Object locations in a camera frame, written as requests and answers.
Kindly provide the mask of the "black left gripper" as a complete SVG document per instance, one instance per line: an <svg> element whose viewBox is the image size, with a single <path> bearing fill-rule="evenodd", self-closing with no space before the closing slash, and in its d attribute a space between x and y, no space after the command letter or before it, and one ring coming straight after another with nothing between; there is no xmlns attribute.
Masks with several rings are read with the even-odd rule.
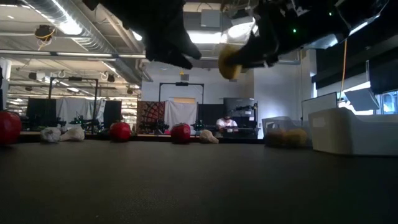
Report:
<svg viewBox="0 0 398 224"><path fill-rule="evenodd" d="M142 37L147 48L146 59L192 69L191 62L183 55L201 59L201 52L187 39L183 25L184 5L183 0L102 1L102 6L114 14L125 28Z"/></svg>

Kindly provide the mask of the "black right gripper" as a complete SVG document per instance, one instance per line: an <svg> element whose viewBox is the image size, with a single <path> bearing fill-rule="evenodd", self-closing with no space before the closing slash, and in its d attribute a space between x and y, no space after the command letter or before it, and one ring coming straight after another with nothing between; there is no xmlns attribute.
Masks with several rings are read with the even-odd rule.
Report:
<svg viewBox="0 0 398 224"><path fill-rule="evenodd" d="M254 10L259 35L231 55L232 62L243 68L273 67L280 54L302 48L314 41L311 28L314 2L259 0Z"/></svg>

